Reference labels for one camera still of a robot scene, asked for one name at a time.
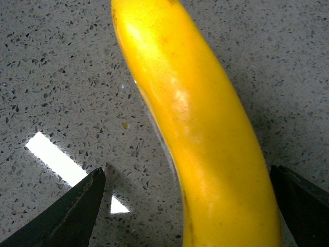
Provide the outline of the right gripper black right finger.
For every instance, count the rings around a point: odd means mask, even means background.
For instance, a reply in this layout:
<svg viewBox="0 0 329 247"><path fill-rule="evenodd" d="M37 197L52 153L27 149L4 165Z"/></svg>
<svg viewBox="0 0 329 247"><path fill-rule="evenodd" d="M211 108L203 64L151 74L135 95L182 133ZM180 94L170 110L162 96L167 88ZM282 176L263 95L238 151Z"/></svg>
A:
<svg viewBox="0 0 329 247"><path fill-rule="evenodd" d="M328 192L285 166L271 166L270 180L297 246L328 246Z"/></svg>

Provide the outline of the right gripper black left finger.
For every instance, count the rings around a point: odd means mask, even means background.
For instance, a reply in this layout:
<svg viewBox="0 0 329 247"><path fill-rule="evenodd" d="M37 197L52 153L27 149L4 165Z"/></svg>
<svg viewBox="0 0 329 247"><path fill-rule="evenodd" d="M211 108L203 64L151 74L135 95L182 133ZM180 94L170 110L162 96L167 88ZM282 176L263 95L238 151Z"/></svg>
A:
<svg viewBox="0 0 329 247"><path fill-rule="evenodd" d="M95 169L1 246L89 246L105 181Z"/></svg>

